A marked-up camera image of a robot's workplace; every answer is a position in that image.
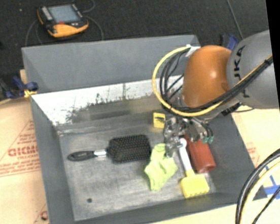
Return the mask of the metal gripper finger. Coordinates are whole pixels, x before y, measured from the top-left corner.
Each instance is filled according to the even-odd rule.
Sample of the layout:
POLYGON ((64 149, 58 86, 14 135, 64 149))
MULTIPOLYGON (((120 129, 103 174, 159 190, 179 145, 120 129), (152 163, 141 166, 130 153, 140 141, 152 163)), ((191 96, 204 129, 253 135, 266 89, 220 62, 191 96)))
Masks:
POLYGON ((174 155, 174 146, 172 141, 166 141, 165 143, 165 155, 167 158, 171 158, 174 155))
POLYGON ((179 151, 180 149, 183 149, 183 150, 186 149, 186 146, 185 146, 185 139, 184 139, 184 138, 179 138, 178 140, 175 141, 173 150, 174 150, 175 152, 177 152, 177 151, 179 151))

